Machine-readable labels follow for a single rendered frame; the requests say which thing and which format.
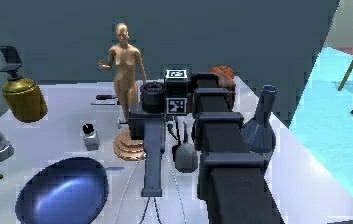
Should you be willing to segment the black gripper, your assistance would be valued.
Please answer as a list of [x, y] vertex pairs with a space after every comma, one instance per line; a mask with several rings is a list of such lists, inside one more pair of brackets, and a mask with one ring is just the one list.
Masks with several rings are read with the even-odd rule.
[[[161, 197], [161, 160], [165, 152], [165, 87], [157, 81], [147, 82], [141, 87], [140, 102], [129, 107], [129, 129], [132, 140], [142, 140], [146, 155], [144, 187], [141, 191], [142, 197]], [[184, 224], [187, 223], [184, 203], [181, 196], [179, 184], [172, 169], [169, 158], [166, 158], [168, 169], [172, 175], [176, 192], [179, 198]], [[136, 173], [141, 160], [136, 162], [135, 167], [129, 174], [120, 197], [119, 206], [116, 211], [113, 224], [118, 224], [123, 202], [126, 198], [131, 179]]]

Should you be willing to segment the golden woman statue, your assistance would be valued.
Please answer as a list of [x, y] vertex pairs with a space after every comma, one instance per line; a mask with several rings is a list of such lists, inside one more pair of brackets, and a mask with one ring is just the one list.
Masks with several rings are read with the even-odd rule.
[[[119, 23], [115, 29], [119, 42], [109, 49], [108, 63], [99, 61], [99, 67], [111, 70], [117, 67], [114, 76], [114, 90], [120, 102], [124, 121], [129, 118], [129, 107], [138, 103], [138, 85], [136, 82], [136, 67], [139, 67], [142, 81], [146, 82], [146, 73], [143, 67], [142, 55], [138, 48], [128, 43], [129, 29], [124, 23]], [[130, 129], [123, 129], [115, 138], [114, 153], [118, 158], [126, 161], [140, 160], [145, 157], [143, 144], [140, 140], [132, 140]]]

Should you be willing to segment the small grey round vase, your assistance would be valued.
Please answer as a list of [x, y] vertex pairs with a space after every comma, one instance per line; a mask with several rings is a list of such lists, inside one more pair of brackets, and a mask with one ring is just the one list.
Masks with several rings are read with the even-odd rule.
[[183, 142], [174, 154], [175, 168], [181, 173], [193, 173], [198, 168], [198, 156], [194, 145], [189, 142], [188, 124], [183, 122]]

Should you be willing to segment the small shaker with black cap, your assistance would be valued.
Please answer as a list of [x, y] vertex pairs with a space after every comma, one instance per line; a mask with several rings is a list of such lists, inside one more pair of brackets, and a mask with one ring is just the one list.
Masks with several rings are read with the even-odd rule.
[[94, 129], [92, 124], [84, 124], [83, 127], [84, 133], [84, 145], [88, 151], [95, 151], [99, 149], [100, 140], [98, 137], [97, 131]]

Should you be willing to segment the dark blue pan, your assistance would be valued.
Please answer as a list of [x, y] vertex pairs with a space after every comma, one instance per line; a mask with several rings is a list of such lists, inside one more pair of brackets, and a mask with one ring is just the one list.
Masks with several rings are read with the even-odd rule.
[[55, 162], [34, 175], [18, 194], [15, 214], [21, 224], [91, 224], [109, 195], [108, 172], [89, 157]]

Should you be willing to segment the blue ribbed vase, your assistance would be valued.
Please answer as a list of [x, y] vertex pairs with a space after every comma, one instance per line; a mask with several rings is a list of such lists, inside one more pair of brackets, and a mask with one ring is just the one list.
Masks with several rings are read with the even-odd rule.
[[270, 123], [272, 108], [278, 89], [274, 85], [264, 85], [256, 106], [254, 116], [242, 127], [242, 137], [250, 150], [270, 154], [276, 147], [276, 135]]

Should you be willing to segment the orange red tomato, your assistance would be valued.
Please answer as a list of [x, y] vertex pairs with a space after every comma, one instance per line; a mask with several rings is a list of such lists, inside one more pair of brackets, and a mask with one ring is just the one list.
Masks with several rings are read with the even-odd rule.
[[216, 65], [210, 68], [210, 72], [215, 73], [218, 77], [220, 87], [234, 89], [236, 84], [234, 82], [234, 72], [230, 66]]

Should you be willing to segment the gold bottle with black pump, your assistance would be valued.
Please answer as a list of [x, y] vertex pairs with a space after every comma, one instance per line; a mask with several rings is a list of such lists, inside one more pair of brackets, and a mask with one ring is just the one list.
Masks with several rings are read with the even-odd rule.
[[38, 83], [19, 73], [23, 63], [14, 46], [0, 46], [0, 52], [5, 60], [1, 72], [8, 74], [2, 95], [10, 111], [20, 122], [40, 121], [48, 113], [48, 107]]

